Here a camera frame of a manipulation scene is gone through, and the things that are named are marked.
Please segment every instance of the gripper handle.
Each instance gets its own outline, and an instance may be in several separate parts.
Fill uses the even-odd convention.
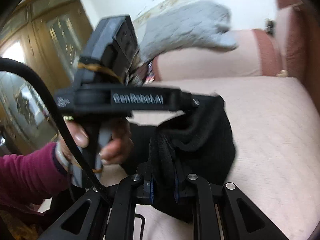
[[[101,172],[99,171],[102,169],[102,163],[99,152],[112,138],[110,121],[104,120],[103,122],[98,122],[86,119],[75,119],[75,121],[84,128],[89,137],[89,145],[86,148],[79,147],[79,150],[90,168],[97,171],[95,175],[100,180]],[[72,164],[71,171],[73,174],[73,185],[82,188],[91,188],[93,186],[86,173],[77,163]]]

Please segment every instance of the maroon sleeve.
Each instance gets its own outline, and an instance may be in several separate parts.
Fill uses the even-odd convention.
[[[68,187],[65,174],[59,172],[54,156],[55,143],[29,155],[0,158],[2,190],[19,203],[41,203]]]

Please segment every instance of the cabinet door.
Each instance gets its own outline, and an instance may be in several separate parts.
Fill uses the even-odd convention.
[[[59,83],[52,78],[52,69],[37,44],[32,24],[28,24],[23,31],[27,65],[40,76],[50,93],[54,94],[59,87]]]
[[[92,32],[81,4],[75,1],[53,9],[33,20],[33,28],[52,78],[60,88],[70,85],[82,47]]]

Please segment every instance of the sofa cushion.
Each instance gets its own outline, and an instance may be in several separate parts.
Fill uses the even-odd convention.
[[[156,81],[237,76],[276,76],[282,69],[273,38],[262,30],[232,31],[238,47],[186,48],[161,54],[152,62]]]
[[[151,85],[221,95],[237,148],[227,181],[247,194],[290,240],[310,236],[320,220],[320,117],[297,79],[260,76]],[[135,112],[130,121],[157,125],[175,114]],[[146,239],[193,237],[192,225],[150,206],[137,206],[136,212],[147,219]],[[138,236],[140,224],[135,226]]]

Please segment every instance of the black cable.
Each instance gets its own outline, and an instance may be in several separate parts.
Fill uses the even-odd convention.
[[[71,172],[70,172],[70,170],[71,170],[71,162],[68,163],[67,181],[68,181],[68,188],[69,188],[71,200],[73,201],[73,203],[75,203],[76,202],[76,198],[75,198],[75,195],[73,194],[73,191],[72,191]]]
[[[70,149],[71,153],[81,166],[81,168],[85,171],[88,178],[91,180],[92,184],[96,187],[98,192],[101,194],[101,197],[111,205],[111,201],[109,200],[105,187],[100,183],[98,178],[93,173],[92,169],[90,168],[89,164],[86,162],[84,157],[82,156],[78,146],[74,142],[66,123],[63,120],[62,115],[59,112],[59,109],[52,98],[51,93],[49,92],[46,85],[43,83],[42,79],[34,72],[31,68],[26,66],[25,64],[0,57],[0,71],[6,71],[13,74],[16,74],[22,78],[24,78],[27,82],[29,82],[36,92],[41,97],[42,101],[44,102],[45,106],[47,107],[52,119],[55,121],[59,132],[64,139],[66,145]]]

